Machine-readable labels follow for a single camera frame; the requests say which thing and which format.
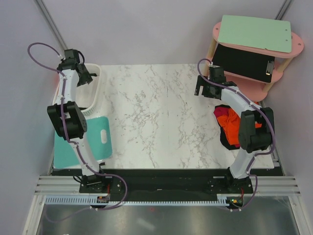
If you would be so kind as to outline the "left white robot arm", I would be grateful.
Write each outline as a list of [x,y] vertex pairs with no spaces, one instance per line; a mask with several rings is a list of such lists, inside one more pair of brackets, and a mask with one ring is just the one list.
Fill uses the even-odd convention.
[[75,102],[77,88],[90,84],[97,74],[90,73],[85,66],[82,53],[76,49],[64,51],[65,57],[57,67],[60,88],[56,102],[48,106],[47,113],[57,135],[68,142],[79,159],[82,177],[74,180],[82,186],[90,186],[96,192],[107,188],[107,180],[100,174],[100,164],[96,161],[87,138],[87,121]]

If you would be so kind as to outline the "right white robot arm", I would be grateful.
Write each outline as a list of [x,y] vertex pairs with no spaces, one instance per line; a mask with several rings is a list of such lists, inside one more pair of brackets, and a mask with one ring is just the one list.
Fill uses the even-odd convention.
[[224,69],[210,63],[209,75],[201,73],[200,66],[195,95],[221,100],[230,106],[240,117],[239,152],[230,166],[230,177],[224,180],[224,187],[234,193],[242,186],[241,179],[249,176],[250,169],[257,156],[270,155],[275,147],[274,115],[269,107],[263,108],[247,98],[234,82],[228,82]]

